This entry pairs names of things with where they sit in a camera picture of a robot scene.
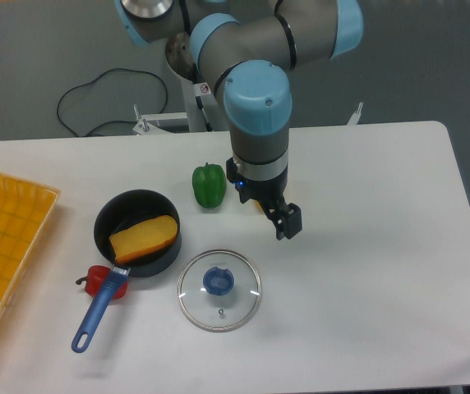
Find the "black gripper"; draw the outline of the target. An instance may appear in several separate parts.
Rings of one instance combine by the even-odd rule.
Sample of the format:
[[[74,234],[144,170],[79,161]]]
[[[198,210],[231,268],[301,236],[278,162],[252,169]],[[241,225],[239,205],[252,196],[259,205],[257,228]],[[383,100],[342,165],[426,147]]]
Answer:
[[[235,162],[230,158],[226,162],[227,179],[239,194],[242,204],[249,199],[257,201],[265,211],[275,211],[276,238],[292,239],[302,230],[302,211],[294,203],[287,204],[283,197],[288,182],[286,167],[276,177],[265,181],[254,181],[241,175]]]

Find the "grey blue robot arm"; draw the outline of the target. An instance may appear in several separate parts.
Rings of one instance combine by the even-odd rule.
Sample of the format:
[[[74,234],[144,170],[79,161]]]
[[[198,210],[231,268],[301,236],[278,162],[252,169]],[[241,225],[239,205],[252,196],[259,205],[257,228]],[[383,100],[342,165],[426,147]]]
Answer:
[[[356,48],[364,31],[359,3],[275,1],[268,16],[247,24],[232,16],[227,1],[118,1],[115,7],[135,41],[189,36],[198,74],[228,125],[228,181],[242,202],[260,205],[278,239],[298,234],[301,209],[283,197],[293,108],[288,72]]]

